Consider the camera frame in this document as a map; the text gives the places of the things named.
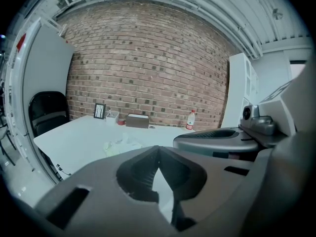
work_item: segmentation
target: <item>white table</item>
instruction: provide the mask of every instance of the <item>white table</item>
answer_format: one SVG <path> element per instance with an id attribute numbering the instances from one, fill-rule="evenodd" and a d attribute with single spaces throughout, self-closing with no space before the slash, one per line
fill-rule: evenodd
<path id="1" fill-rule="evenodd" d="M 107 125 L 103 119 L 84 116 L 59 126 L 34 139 L 35 144 L 64 172 L 75 173 L 85 165 L 106 157 L 105 142 L 114 142 L 123 133 L 133 137 L 143 147 L 154 145 L 172 147 L 173 139 L 181 134 L 193 132 L 184 127 L 153 125 L 155 129 Z M 69 176 L 57 170 L 63 179 Z"/>

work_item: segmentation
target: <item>white wall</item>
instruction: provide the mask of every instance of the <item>white wall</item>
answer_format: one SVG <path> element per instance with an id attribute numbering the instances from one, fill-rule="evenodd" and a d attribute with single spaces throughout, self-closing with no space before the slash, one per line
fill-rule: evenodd
<path id="1" fill-rule="evenodd" d="M 292 80 L 290 61 L 308 60 L 310 48 L 265 53 L 251 62 L 259 77 L 259 99 L 263 100 L 277 88 Z"/>

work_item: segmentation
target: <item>black chair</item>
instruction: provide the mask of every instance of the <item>black chair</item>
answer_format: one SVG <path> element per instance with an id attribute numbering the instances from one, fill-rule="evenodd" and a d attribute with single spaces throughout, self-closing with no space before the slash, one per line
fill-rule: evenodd
<path id="1" fill-rule="evenodd" d="M 37 93 L 30 101 L 29 117 L 34 137 L 68 123 L 70 120 L 66 97 L 58 91 Z M 43 151 L 39 151 L 53 173 L 61 181 L 62 178 L 50 158 Z"/>

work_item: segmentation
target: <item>white cabinet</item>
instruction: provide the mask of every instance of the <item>white cabinet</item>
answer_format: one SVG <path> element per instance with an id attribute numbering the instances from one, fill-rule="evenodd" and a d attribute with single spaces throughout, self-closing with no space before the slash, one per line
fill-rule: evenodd
<path id="1" fill-rule="evenodd" d="M 229 90 L 221 127 L 237 127 L 243 108 L 258 104 L 259 79 L 249 59 L 240 53 L 231 56 L 229 61 Z"/>

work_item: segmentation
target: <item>brick wall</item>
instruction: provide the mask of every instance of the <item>brick wall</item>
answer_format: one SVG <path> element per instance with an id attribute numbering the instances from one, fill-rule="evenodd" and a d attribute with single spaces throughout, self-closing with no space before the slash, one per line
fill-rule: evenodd
<path id="1" fill-rule="evenodd" d="M 69 70 L 71 119 L 93 115 L 94 103 L 147 114 L 151 124 L 195 130 L 220 126 L 228 91 L 228 60 L 237 53 L 223 34 L 184 10 L 120 0 L 65 15 L 65 39 L 76 47 Z"/>

